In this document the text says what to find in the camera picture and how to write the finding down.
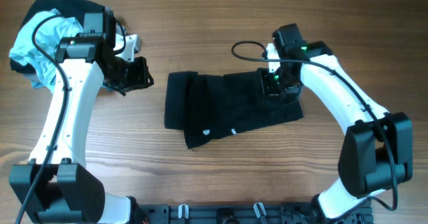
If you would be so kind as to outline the black t-shirt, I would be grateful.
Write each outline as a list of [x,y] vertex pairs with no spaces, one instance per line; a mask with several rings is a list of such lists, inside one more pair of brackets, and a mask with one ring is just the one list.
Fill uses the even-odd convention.
[[303,117],[299,101],[264,96],[257,72],[224,76],[174,72],[168,76],[165,128],[182,130],[189,149]]

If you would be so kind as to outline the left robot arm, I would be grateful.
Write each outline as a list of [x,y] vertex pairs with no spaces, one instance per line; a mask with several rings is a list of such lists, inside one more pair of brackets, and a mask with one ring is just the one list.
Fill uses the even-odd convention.
[[104,9],[84,16],[84,29],[60,40],[51,62],[56,86],[41,136],[26,164],[11,167],[9,184],[21,203],[17,222],[148,223],[134,197],[111,195],[86,169],[86,137],[102,86],[120,94],[153,85],[135,49],[116,49],[121,24]]

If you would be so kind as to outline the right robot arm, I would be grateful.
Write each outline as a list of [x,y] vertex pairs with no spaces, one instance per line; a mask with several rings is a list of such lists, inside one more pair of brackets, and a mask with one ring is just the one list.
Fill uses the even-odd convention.
[[261,74],[264,96],[293,103],[307,87],[327,107],[344,133],[339,178],[312,201],[312,223],[342,221],[377,195],[391,190],[397,208],[399,184],[413,176],[413,127],[403,113],[390,113],[345,73],[322,41],[308,43],[293,23],[272,34]]

